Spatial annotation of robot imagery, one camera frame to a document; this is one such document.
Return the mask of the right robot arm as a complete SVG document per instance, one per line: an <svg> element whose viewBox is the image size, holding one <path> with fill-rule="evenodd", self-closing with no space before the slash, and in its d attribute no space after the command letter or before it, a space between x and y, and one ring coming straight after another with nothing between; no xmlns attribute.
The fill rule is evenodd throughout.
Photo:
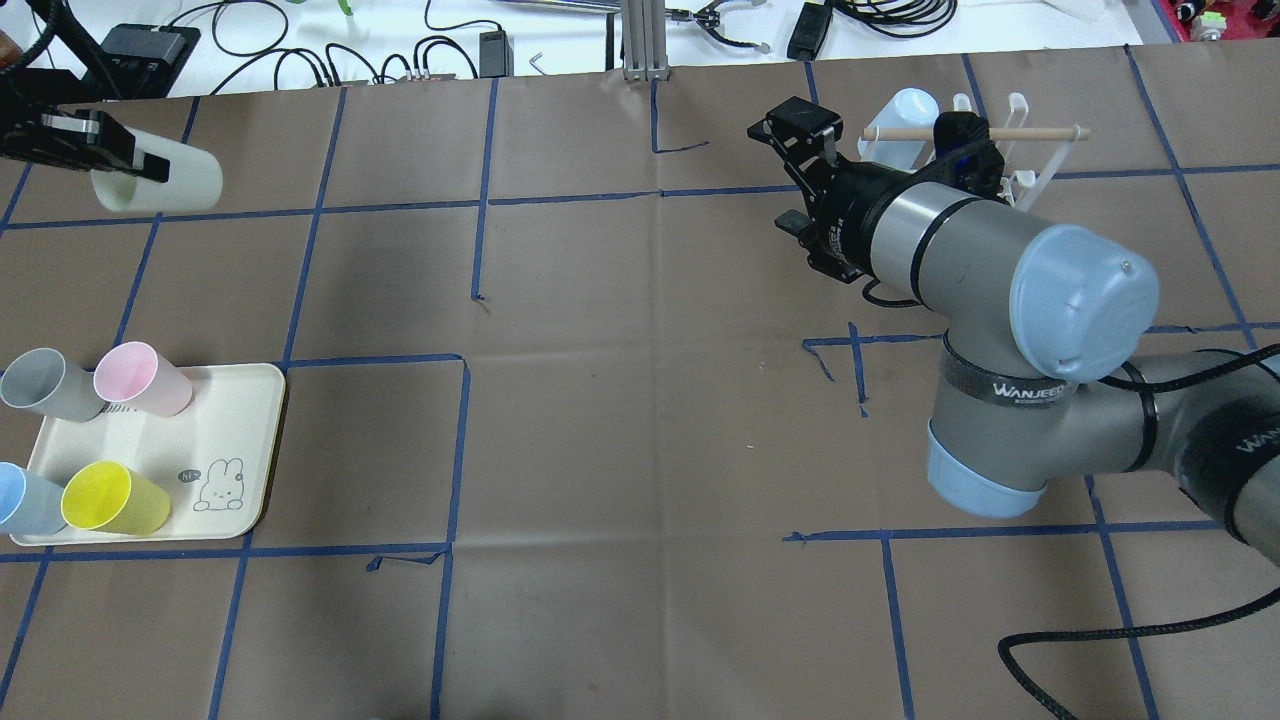
<svg viewBox="0 0 1280 720"><path fill-rule="evenodd" d="M1053 478L1166 471L1229 536L1277 560L1277 346L1140 356L1152 265L998 196L986 118L946 111L920 170L851 161L840 115L790 97L748 129L803 193L776 224L817 272L865 277L947 323L928 479L980 518L1033 509Z"/></svg>

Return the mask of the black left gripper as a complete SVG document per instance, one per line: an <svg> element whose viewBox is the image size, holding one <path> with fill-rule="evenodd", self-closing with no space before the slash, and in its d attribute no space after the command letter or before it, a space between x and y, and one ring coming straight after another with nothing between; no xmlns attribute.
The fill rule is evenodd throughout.
<svg viewBox="0 0 1280 720"><path fill-rule="evenodd" d="M58 113L60 70L13 70L1 81L3 156L73 170L116 172L165 183L172 164L105 111Z"/></svg>

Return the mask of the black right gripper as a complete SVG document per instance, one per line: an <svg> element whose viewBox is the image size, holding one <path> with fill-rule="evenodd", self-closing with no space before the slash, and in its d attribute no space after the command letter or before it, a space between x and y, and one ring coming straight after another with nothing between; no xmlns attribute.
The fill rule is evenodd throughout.
<svg viewBox="0 0 1280 720"><path fill-rule="evenodd" d="M788 97L748 128L769 146L799 187L805 210L787 210L774 225L806 251L812 269L845 284L873 273L876 223L911 173L838 154L844 118L803 97Z"/></svg>

